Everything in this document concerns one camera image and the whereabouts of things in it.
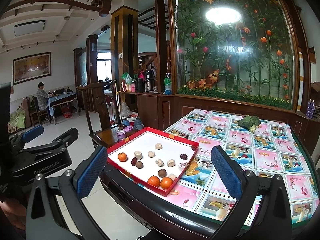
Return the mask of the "person's left hand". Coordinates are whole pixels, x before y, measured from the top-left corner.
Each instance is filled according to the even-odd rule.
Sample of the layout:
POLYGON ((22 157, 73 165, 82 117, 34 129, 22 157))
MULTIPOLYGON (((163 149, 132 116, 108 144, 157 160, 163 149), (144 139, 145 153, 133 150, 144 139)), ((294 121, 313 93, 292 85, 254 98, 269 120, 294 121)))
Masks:
POLYGON ((25 218, 27 213, 25 206, 15 199, 6 199, 1 202, 1 209, 15 231, 22 239, 25 239, 25 218))

